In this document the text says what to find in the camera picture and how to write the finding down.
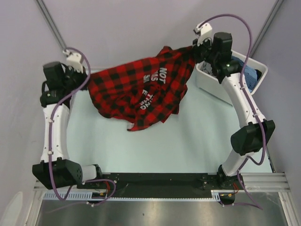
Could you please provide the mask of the red black plaid shirt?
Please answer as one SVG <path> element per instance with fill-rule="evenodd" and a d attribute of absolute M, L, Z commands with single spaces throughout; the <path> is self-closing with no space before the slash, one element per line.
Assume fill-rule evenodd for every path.
<path fill-rule="evenodd" d="M 87 88 L 101 116 L 126 120 L 128 131 L 139 131 L 178 114 L 194 67 L 192 46 L 164 46 L 156 56 L 91 74 Z"/>

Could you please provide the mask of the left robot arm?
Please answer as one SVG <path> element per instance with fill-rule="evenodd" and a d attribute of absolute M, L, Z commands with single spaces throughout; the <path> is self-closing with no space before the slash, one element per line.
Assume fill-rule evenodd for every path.
<path fill-rule="evenodd" d="M 100 167 L 71 161 L 67 150 L 71 92 L 82 85 L 86 72 L 58 61 L 43 65 L 43 72 L 46 80 L 42 83 L 40 103 L 45 119 L 44 147 L 32 173 L 47 189 L 79 186 L 85 181 L 99 188 L 104 182 Z"/>

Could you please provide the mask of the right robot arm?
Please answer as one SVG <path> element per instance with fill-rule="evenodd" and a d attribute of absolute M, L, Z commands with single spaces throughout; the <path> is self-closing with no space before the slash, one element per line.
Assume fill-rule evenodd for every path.
<path fill-rule="evenodd" d="M 230 137 L 232 150 L 219 166 L 215 180 L 220 188 L 228 189 L 243 181 L 240 172 L 248 161 L 257 166 L 264 163 L 276 125 L 260 111 L 247 85 L 245 68 L 249 56 L 232 51 L 230 33 L 211 33 L 197 32 L 193 45 L 197 64 L 210 64 L 213 76 L 229 96 L 238 117 L 239 130 Z"/>

